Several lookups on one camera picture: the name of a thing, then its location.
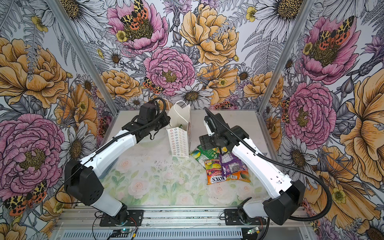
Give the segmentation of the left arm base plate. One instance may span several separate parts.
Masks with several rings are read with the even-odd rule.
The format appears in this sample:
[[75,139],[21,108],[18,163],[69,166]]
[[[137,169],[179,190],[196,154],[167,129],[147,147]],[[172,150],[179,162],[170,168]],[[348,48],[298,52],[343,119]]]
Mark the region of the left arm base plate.
[[123,210],[115,217],[104,213],[99,225],[101,227],[140,227],[143,218],[143,210]]

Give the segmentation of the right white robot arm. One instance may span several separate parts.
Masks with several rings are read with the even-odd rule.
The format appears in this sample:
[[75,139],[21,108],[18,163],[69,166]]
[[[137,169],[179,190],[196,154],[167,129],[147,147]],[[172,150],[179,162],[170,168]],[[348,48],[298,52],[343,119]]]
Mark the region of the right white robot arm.
[[199,140],[204,150],[225,147],[229,152],[246,164],[257,179],[263,184],[269,198],[264,201],[247,198],[238,206],[238,215],[243,223],[257,217],[268,217],[278,225],[293,219],[293,214],[300,207],[305,186],[300,181],[293,181],[275,165],[266,161],[249,135],[239,126],[230,130],[211,128],[205,125],[207,134]]

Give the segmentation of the purple Fox's candy bag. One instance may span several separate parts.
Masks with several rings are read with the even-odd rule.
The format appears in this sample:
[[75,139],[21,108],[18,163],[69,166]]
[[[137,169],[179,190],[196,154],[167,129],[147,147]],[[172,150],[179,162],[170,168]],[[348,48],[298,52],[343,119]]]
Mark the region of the purple Fox's candy bag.
[[248,170],[247,166],[232,153],[220,155],[219,160],[225,177]]

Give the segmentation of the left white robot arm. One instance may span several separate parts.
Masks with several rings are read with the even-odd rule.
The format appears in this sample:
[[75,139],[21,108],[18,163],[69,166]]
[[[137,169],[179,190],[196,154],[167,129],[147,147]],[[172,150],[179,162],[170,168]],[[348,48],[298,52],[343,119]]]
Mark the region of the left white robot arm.
[[139,114],[109,142],[80,161],[65,166],[64,190],[86,206],[91,206],[122,225],[128,219],[127,206],[108,194],[99,177],[105,175],[116,160],[129,148],[169,124],[166,112],[150,117]]

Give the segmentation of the white printed paper bag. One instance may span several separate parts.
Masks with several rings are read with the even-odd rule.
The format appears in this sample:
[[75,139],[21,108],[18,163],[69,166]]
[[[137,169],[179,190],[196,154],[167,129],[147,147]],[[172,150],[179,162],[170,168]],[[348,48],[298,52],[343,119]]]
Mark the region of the white printed paper bag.
[[[188,158],[190,153],[190,134],[191,134],[191,106],[186,101],[177,101],[169,110],[168,116],[171,118],[167,127],[171,155],[177,158]],[[187,128],[183,131],[179,128],[183,125]]]

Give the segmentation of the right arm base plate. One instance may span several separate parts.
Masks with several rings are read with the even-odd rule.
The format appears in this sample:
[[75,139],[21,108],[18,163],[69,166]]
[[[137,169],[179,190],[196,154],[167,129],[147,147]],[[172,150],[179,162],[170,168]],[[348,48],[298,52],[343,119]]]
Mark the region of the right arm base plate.
[[240,225],[255,225],[264,226],[267,220],[263,217],[244,218],[242,219],[237,209],[224,209],[224,213],[220,216],[221,220],[225,221],[226,226],[240,226]]

